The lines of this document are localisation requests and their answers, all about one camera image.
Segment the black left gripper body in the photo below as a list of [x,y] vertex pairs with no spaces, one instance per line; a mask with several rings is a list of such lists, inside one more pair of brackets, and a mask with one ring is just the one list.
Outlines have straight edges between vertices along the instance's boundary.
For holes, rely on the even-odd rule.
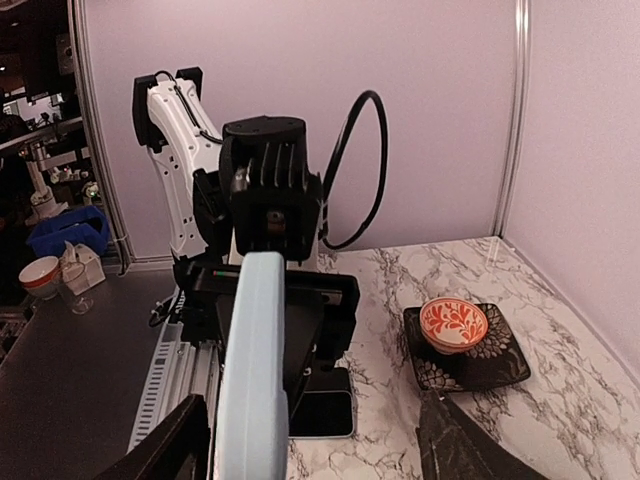
[[325,187],[307,161],[306,124],[259,116],[226,124],[221,135],[201,133],[219,147],[218,167],[193,173],[194,210],[208,244],[192,264],[192,339],[228,341],[239,269],[232,252],[276,252],[285,261],[286,360],[340,359],[355,329],[359,300],[350,275],[306,266],[323,226]]

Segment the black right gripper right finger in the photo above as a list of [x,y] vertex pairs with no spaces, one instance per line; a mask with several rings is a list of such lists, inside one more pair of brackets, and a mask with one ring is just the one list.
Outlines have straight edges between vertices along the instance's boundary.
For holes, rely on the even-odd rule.
[[424,479],[542,479],[492,439],[448,396],[421,394],[416,427]]

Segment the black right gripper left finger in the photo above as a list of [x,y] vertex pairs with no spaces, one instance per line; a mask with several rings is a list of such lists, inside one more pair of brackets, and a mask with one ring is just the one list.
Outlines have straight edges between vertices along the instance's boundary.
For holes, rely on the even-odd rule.
[[133,450],[95,479],[209,479],[209,447],[205,399],[191,394]]

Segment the light blue phone case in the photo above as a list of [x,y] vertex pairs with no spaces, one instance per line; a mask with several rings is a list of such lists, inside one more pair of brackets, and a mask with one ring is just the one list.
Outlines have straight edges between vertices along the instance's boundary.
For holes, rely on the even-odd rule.
[[286,477],[284,273],[276,252],[249,253],[241,265],[217,408],[216,479]]

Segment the black phone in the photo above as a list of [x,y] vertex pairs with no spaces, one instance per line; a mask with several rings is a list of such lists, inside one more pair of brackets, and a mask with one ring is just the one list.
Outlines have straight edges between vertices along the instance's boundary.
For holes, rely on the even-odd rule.
[[355,396],[348,370],[316,371],[290,420],[289,437],[344,439],[355,430]]

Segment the black square floral plate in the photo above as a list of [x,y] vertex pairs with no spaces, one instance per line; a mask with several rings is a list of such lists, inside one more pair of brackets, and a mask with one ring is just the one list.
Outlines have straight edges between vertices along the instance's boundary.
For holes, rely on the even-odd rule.
[[470,351],[444,355],[424,339],[419,309],[403,311],[404,332],[417,385],[422,390],[478,392],[513,385],[531,377],[531,368],[497,305],[480,303],[489,328]]

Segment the red white patterned bowl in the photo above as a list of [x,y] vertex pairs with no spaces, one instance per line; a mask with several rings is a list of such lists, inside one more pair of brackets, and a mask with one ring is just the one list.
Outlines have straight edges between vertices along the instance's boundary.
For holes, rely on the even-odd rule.
[[439,297],[425,303],[419,312],[425,340],[444,355],[465,353],[485,338],[489,322],[475,304],[454,297]]

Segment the blue plastic bin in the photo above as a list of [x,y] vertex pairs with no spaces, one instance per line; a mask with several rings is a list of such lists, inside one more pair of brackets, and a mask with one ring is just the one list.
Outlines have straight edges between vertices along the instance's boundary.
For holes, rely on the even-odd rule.
[[60,257],[66,249],[66,242],[86,245],[102,255],[109,241],[110,229],[106,215],[100,208],[90,205],[39,222],[26,244],[37,257]]

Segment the clear drinking glass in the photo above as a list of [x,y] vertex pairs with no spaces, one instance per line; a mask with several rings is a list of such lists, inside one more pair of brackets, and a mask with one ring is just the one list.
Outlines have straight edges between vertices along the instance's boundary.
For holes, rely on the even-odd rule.
[[90,286],[84,264],[74,262],[66,263],[62,266],[57,289],[59,295],[72,313],[84,315],[92,308],[93,300],[87,294]]

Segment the white red-rimmed bowl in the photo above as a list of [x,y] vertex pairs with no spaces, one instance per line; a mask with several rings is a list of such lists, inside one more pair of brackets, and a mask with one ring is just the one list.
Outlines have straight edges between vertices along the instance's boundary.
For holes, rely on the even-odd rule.
[[60,261],[56,256],[38,258],[19,273],[21,286],[32,296],[50,300],[57,295]]

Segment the front aluminium rail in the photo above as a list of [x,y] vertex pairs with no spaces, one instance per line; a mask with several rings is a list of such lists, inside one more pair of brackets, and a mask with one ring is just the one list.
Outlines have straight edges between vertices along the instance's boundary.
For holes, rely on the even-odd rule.
[[184,304],[184,295],[176,291],[167,301],[169,314],[158,323],[159,336],[133,423],[129,450],[190,394],[204,397],[208,422],[214,423],[220,384],[219,349],[211,341],[198,346],[182,341],[183,324],[176,316]]

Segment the left aluminium frame post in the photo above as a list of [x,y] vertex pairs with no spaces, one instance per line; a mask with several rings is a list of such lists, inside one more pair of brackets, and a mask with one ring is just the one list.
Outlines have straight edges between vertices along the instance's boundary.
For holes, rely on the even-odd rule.
[[511,115],[492,229],[492,234],[500,238],[506,234],[521,158],[530,79],[531,30],[531,1],[517,0],[515,2],[515,63]]

